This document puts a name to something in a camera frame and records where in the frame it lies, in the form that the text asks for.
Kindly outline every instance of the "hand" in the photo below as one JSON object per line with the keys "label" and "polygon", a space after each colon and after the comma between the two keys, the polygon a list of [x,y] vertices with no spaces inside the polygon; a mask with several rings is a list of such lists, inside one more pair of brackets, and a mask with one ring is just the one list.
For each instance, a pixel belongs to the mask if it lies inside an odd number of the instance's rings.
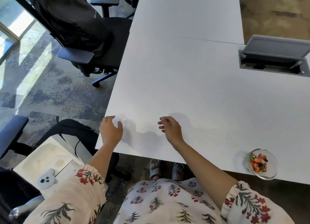
{"label": "hand", "polygon": [[103,145],[109,144],[116,147],[116,145],[122,139],[123,125],[120,121],[118,121],[118,128],[116,128],[112,122],[114,118],[115,115],[106,116],[102,119],[99,131],[102,137]]}
{"label": "hand", "polygon": [[166,138],[170,144],[175,149],[183,145],[185,142],[182,136],[180,124],[171,116],[165,116],[159,119],[160,121],[158,124],[161,125],[159,126],[159,129],[166,134]]}

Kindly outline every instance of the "floral dress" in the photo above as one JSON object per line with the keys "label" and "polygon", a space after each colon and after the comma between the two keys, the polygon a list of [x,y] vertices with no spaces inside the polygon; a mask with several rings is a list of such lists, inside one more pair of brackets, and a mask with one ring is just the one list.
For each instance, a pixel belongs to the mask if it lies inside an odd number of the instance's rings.
{"label": "floral dress", "polygon": [[[106,201],[103,179],[89,165],[79,169],[49,199],[42,202],[25,224],[93,224]],[[114,224],[155,223],[294,223],[270,199],[238,182],[219,210],[196,178],[141,181],[126,196]]]}

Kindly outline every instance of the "black backpack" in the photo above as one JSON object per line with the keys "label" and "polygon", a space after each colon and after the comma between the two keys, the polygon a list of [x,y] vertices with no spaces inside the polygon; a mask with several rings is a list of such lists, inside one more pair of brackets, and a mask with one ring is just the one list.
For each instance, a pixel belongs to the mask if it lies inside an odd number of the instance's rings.
{"label": "black backpack", "polygon": [[93,52],[96,57],[106,53],[113,34],[100,14],[86,0],[30,0],[34,9],[57,32],[65,46]]}

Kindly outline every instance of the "dress sleeve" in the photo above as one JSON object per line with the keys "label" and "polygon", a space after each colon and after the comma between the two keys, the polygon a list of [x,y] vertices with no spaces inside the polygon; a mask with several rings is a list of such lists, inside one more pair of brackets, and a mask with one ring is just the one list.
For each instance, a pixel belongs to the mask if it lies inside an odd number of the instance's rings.
{"label": "dress sleeve", "polygon": [[43,201],[24,224],[92,224],[106,202],[104,180],[90,165],[82,165]]}
{"label": "dress sleeve", "polygon": [[222,206],[221,218],[223,223],[294,223],[280,206],[251,190],[243,181],[230,189]]}

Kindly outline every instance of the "chair caster wheel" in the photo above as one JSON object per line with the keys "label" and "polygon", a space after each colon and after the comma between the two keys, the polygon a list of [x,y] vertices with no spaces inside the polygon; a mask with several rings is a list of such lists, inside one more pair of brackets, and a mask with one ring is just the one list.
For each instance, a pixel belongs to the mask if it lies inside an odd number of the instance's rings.
{"label": "chair caster wheel", "polygon": [[99,82],[93,83],[92,84],[95,88],[98,88],[100,86]]}
{"label": "chair caster wheel", "polygon": [[124,172],[124,177],[123,177],[123,179],[125,180],[125,181],[129,181],[130,179],[131,179],[131,174],[130,173],[127,173],[127,172]]}

